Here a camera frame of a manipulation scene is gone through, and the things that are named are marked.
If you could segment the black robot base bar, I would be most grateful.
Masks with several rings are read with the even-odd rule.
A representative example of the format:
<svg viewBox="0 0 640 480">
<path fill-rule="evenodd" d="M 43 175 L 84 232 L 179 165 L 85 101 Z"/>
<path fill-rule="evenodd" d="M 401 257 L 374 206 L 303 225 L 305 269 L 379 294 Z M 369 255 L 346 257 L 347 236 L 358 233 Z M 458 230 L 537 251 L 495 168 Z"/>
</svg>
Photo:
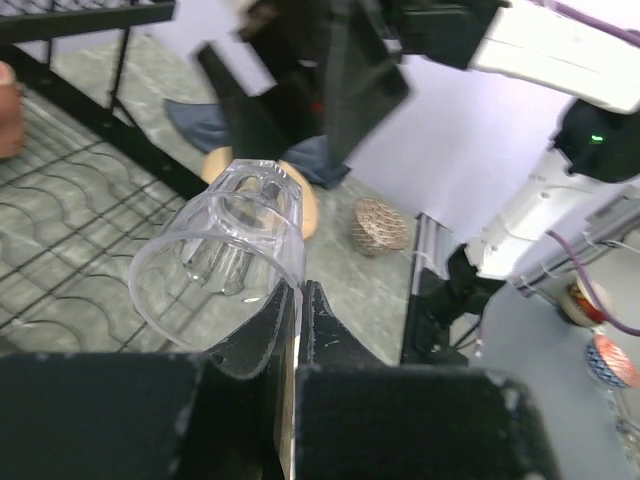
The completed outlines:
<svg viewBox="0 0 640 480">
<path fill-rule="evenodd" d="M 416 276 L 412 265 L 400 354 L 402 364 L 467 364 L 458 348 L 472 333 L 479 331 L 479 325 L 467 330 L 454 344 L 450 342 L 451 327 L 466 314 L 481 319 L 490 298 L 505 284 L 503 280 L 479 277 L 477 268 L 466 257 L 465 245 L 457 242 L 452 232 L 451 238 L 446 278 L 428 269 Z"/>
</svg>

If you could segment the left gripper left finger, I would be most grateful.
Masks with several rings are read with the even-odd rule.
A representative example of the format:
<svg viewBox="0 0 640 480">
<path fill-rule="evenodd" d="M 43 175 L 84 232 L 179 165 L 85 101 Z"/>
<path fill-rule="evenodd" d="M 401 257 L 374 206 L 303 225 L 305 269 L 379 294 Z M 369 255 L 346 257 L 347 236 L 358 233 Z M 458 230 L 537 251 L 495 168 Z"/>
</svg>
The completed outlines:
<svg viewBox="0 0 640 480">
<path fill-rule="evenodd" d="M 5 479 L 286 479 L 293 291 L 203 353 L 1 359 Z"/>
</svg>

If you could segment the clear plastic cup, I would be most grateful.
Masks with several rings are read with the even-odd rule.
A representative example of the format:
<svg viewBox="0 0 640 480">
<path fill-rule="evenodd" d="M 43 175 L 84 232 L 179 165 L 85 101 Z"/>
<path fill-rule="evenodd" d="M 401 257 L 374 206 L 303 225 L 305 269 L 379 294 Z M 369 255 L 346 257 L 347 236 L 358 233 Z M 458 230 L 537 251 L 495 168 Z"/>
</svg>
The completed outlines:
<svg viewBox="0 0 640 480">
<path fill-rule="evenodd" d="M 206 350 L 218 325 L 250 319 L 306 267 L 302 188 L 272 160 L 236 159 L 134 256 L 137 312 L 171 344 Z"/>
</svg>

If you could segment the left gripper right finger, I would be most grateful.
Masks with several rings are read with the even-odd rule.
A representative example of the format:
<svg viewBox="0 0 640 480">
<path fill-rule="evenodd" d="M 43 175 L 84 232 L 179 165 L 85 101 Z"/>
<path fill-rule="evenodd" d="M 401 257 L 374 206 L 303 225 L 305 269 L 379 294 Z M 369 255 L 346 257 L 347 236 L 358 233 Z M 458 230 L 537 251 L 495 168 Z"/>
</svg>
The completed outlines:
<svg viewBox="0 0 640 480">
<path fill-rule="evenodd" d="M 295 381 L 299 479 L 556 479 L 531 391 L 466 366 L 388 366 L 304 289 Z"/>
</svg>

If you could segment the pink coffee mug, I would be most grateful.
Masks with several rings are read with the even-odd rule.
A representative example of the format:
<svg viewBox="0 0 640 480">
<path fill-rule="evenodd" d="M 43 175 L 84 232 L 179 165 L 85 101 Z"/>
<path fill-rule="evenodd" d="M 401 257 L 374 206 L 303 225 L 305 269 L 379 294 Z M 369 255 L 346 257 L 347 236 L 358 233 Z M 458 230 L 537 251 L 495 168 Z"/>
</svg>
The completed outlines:
<svg viewBox="0 0 640 480">
<path fill-rule="evenodd" d="M 22 96 L 14 69 L 1 62 L 0 154 L 1 159 L 18 154 L 24 144 L 25 121 Z"/>
</svg>

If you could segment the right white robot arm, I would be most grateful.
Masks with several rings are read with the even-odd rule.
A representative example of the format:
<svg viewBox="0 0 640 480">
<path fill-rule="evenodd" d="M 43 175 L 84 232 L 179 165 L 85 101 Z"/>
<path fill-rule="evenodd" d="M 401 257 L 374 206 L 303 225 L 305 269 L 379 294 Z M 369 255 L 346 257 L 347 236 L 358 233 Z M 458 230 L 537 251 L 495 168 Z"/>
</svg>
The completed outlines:
<svg viewBox="0 0 640 480">
<path fill-rule="evenodd" d="M 250 96 L 196 54 L 238 158 L 312 138 L 331 171 L 463 236 L 421 302 L 484 309 L 569 212 L 639 173 L 639 38 L 557 1 L 257 1 L 237 37 L 273 86 Z"/>
</svg>

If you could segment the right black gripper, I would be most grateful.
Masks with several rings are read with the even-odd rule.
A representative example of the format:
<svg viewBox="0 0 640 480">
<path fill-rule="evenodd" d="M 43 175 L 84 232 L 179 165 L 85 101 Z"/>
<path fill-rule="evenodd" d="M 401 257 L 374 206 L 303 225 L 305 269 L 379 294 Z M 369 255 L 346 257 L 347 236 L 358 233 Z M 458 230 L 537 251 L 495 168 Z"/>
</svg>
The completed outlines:
<svg viewBox="0 0 640 480">
<path fill-rule="evenodd" d="M 341 165 L 408 96 L 385 40 L 381 1 L 255 1 L 240 39 L 256 52 L 275 85 L 250 96 L 210 43 L 196 54 L 228 122 L 261 121 L 285 147 L 320 134 Z M 232 154 L 240 159 L 237 147 Z"/>
</svg>

